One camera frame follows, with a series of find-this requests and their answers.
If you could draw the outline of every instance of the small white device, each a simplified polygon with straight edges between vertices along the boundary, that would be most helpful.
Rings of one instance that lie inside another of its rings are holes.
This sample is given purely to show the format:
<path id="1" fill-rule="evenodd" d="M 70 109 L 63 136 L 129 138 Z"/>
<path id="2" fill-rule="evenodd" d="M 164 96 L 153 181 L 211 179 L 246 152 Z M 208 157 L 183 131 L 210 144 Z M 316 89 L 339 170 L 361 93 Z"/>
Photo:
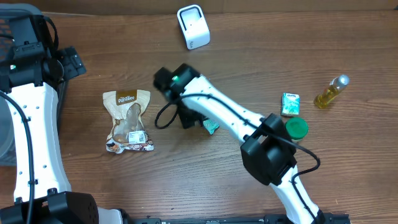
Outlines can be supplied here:
<path id="1" fill-rule="evenodd" d="M 177 19 L 189 50 L 210 42 L 209 27 L 200 6 L 193 4 L 181 8 L 177 12 Z"/>

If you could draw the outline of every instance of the green lid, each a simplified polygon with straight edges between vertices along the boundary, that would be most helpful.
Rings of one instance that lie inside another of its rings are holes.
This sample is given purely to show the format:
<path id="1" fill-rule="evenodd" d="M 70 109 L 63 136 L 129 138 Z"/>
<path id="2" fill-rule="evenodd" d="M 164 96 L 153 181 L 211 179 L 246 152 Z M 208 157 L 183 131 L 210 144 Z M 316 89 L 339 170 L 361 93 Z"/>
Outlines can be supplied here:
<path id="1" fill-rule="evenodd" d="M 308 133 L 308 124 L 302 118 L 292 118 L 286 122 L 286 130 L 293 140 L 300 140 Z"/>

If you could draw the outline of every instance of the black bracket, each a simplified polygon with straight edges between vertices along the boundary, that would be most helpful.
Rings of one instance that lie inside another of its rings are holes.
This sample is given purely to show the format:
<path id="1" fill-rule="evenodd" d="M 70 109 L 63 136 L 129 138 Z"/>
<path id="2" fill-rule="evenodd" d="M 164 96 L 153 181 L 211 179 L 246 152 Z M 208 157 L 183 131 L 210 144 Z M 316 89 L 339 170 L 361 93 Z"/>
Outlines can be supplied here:
<path id="1" fill-rule="evenodd" d="M 53 42 L 47 22 L 55 32 Z M 84 74 L 86 68 L 75 48 L 57 50 L 58 36 L 54 23 L 41 15 L 17 14 L 9 19 L 14 38 L 7 60 L 0 62 L 0 90 L 10 93 L 13 87 L 47 83 L 55 90 L 61 82 Z"/>
<path id="2" fill-rule="evenodd" d="M 241 146 L 243 165 L 260 183 L 279 185 L 286 172 L 294 167 L 296 148 L 289 144 L 267 137 L 262 131 L 276 134 L 291 140 L 280 116 L 270 114 L 251 136 L 245 136 Z"/>
<path id="3" fill-rule="evenodd" d="M 319 220 L 318 224 L 350 224 L 348 215 L 334 215 L 324 213 L 324 219 Z M 293 224 L 286 215 L 265 215 L 264 224 Z"/>
<path id="4" fill-rule="evenodd" d="M 181 93 L 185 92 L 185 86 L 200 73 L 187 64 L 182 64 L 174 72 L 161 68 L 155 74 L 154 86 L 170 103 L 173 103 Z M 206 119 L 202 114 L 188 109 L 181 101 L 176 103 L 177 113 L 184 129 L 191 128 L 198 121 L 203 125 Z"/>

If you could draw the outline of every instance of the wooden table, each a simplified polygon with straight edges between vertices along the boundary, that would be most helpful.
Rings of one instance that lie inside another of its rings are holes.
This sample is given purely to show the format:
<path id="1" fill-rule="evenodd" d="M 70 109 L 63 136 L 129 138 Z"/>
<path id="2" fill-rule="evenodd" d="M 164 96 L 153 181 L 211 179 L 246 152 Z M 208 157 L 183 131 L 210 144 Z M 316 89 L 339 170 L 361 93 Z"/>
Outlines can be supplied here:
<path id="1" fill-rule="evenodd" d="M 250 217 L 284 213 L 270 187 L 244 169 L 227 131 L 183 130 L 176 119 L 157 130 L 165 105 L 152 86 L 160 67 L 187 62 L 250 110 L 280 113 L 283 92 L 301 97 L 310 126 L 302 145 L 322 160 L 302 176 L 324 212 L 353 223 L 398 222 L 398 12 L 208 14 L 209 45 L 188 51 L 175 15 L 53 17 L 66 47 L 74 45 L 87 74 L 70 82 L 60 144 L 73 191 L 132 217 Z M 351 84 L 327 110 L 313 99 L 341 74 Z M 102 102 L 111 90 L 151 91 L 144 126 L 154 152 L 105 151 L 112 122 Z M 164 114 L 166 122 L 174 112 Z M 299 169 L 314 165 L 296 153 Z M 15 167 L 0 168 L 0 207 L 12 205 Z"/>

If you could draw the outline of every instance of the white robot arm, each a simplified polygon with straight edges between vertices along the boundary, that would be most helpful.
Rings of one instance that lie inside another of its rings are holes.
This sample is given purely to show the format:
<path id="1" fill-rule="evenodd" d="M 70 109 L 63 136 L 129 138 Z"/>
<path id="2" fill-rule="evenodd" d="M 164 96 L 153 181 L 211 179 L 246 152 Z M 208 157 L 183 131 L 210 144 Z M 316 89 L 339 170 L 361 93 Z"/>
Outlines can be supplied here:
<path id="1" fill-rule="evenodd" d="M 160 69 L 155 74 L 154 85 L 164 94 L 169 102 L 176 103 L 177 106 L 186 106 L 188 109 L 196 111 L 204 117 L 216 121 L 221 128 L 227 129 L 232 137 L 239 141 L 239 145 L 242 150 L 245 146 L 245 142 L 249 141 L 250 136 L 256 132 L 256 129 L 262 126 L 265 120 L 263 115 L 253 113 L 252 111 L 243 108 L 219 92 L 204 75 L 199 74 L 192 67 L 185 64 L 173 73 L 169 72 L 165 68 Z M 186 117 L 188 115 L 185 113 L 180 114 L 180 118 L 181 116 L 183 116 L 182 122 L 185 122 L 183 126 L 189 128 L 189 125 L 187 125 L 187 119 L 189 118 Z M 280 175 L 279 179 L 276 178 L 276 180 L 273 180 L 271 178 L 270 180 L 262 180 L 258 175 L 258 172 L 261 172 L 261 170 L 255 170 L 245 164 L 244 155 L 252 156 L 250 153 L 253 153 L 254 157 L 259 156 L 256 152 L 253 152 L 254 150 L 255 149 L 250 148 L 248 151 L 243 152 L 244 165 L 246 169 L 260 182 L 266 185 L 271 185 L 281 202 L 284 204 L 289 220 L 295 224 L 310 224 L 314 223 L 314 218 L 312 217 L 312 215 L 314 215 L 317 221 L 321 223 L 321 216 L 323 216 L 323 214 L 318 206 L 310 200 L 310 197 L 305 191 L 299 177 L 295 178 L 295 186 L 298 189 L 299 194 L 295 191 L 294 186 L 291 183 L 292 177 L 298 172 L 295 163 L 284 164 L 285 166 L 281 169 L 283 175 Z M 272 153 L 278 152 L 270 152 L 268 154 L 264 154 L 264 156 L 272 157 Z M 307 208 L 305 208 L 300 197 L 302 197 Z"/>
<path id="2" fill-rule="evenodd" d="M 122 224 L 121 210 L 98 208 L 91 195 L 71 192 L 62 165 L 56 89 L 85 73 L 83 62 L 73 47 L 58 50 L 53 22 L 36 7 L 0 4 L 0 9 L 11 30 L 0 38 L 13 40 L 0 62 L 0 96 L 8 101 L 17 156 L 15 205 L 0 210 L 1 222 Z"/>

